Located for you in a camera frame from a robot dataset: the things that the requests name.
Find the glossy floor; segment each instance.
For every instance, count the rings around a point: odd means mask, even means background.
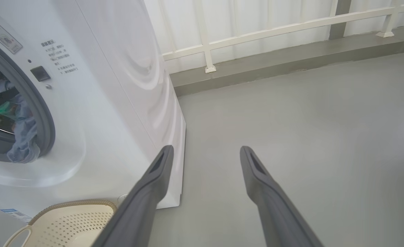
[[[151,247],[263,247],[239,149],[255,150],[327,246],[404,246],[404,54],[180,98],[181,206]]]

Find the beige plastic basket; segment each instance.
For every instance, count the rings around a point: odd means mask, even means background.
[[[106,200],[60,203],[38,213],[4,247],[28,231],[22,247],[90,247],[117,207]]]

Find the white washing machine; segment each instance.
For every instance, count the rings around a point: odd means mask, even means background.
[[[0,210],[117,202],[166,144],[175,160],[158,208],[179,205],[186,123],[143,0],[0,0],[0,72],[28,103],[40,149],[11,163],[17,134],[0,128]]]

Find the metal railing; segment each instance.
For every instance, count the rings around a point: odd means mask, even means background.
[[[188,48],[183,48],[183,49],[176,49],[175,41],[172,36],[172,29],[170,26],[169,18],[167,16],[167,13],[165,11],[165,6],[164,6],[164,0],[158,0],[159,1],[159,8],[162,13],[162,21],[165,25],[166,29],[166,34],[169,39],[169,42],[171,44],[172,50],[171,52],[164,53],[164,59],[165,60],[171,60],[175,58],[181,58],[184,56],[188,55],[193,55],[196,53],[204,52],[205,54],[205,61],[206,61],[206,68],[205,72],[214,72],[216,71],[216,67],[213,65],[212,58],[211,58],[211,50],[214,49],[219,49],[222,47],[227,47],[235,44],[240,44],[248,41],[253,41],[257,39],[263,39],[263,38],[268,38],[271,36],[276,36],[280,34],[285,34],[285,33],[292,33],[296,31],[301,31],[301,30],[307,30],[310,28],[317,28],[317,27],[322,27],[326,25],[333,25],[337,23],[343,23],[343,22],[351,22],[351,21],[356,21],[356,20],[362,20],[362,19],[368,19],[368,18],[373,18],[373,17],[379,17],[379,16],[386,16],[385,21],[383,23],[382,30],[377,33],[377,36],[380,37],[391,37],[393,36],[393,25],[395,23],[395,20],[397,18],[398,13],[403,13],[404,12],[404,4],[400,3],[400,0],[392,0],[391,6],[385,7],[385,8],[377,8],[377,9],[372,9],[368,10],[368,0],[364,0],[362,4],[362,11],[354,12],[354,13],[348,13],[348,14],[341,14],[341,15],[335,15],[336,14],[336,7],[338,5],[338,0],[332,0],[332,6],[330,9],[330,15],[329,17],[325,18],[320,18],[320,19],[314,19],[310,21],[304,21],[304,2],[306,0],[301,0],[301,11],[300,11],[300,22],[299,23],[294,23],[294,24],[289,24],[289,25],[284,25],[284,26],[279,26],[279,27],[272,27],[271,22],[272,22],[272,6],[274,4],[274,0],[267,0],[267,22],[266,22],[266,30],[261,30],[253,33],[246,33],[246,34],[239,34],[240,27],[238,24],[238,0],[233,0],[233,29],[234,29],[234,37],[227,38],[227,39],[222,39],[214,42],[209,42],[208,41],[208,30],[206,27],[205,23],[205,16],[204,16],[204,10],[202,7],[202,0],[194,0],[194,7],[196,10],[196,17],[197,17],[197,23],[199,25],[199,34],[200,34],[200,39],[202,41],[202,44],[193,46],[193,47],[188,47]]]

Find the sticker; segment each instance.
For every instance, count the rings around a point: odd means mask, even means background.
[[[0,25],[0,41],[13,54],[18,52],[22,48],[22,45],[19,42],[17,42],[17,40],[15,40],[13,36],[11,36],[11,34],[9,34],[5,29],[3,29],[1,25]]]
[[[5,212],[9,215],[11,215],[12,217],[15,217],[25,223],[29,223],[30,220],[32,219],[31,217],[27,216],[26,214],[22,214],[19,211],[17,211],[16,209],[10,208],[10,209],[1,209],[2,212]]]
[[[69,74],[78,71],[77,66],[72,61],[72,57],[63,44],[58,44],[53,39],[40,43],[48,55],[48,59],[60,74]]]

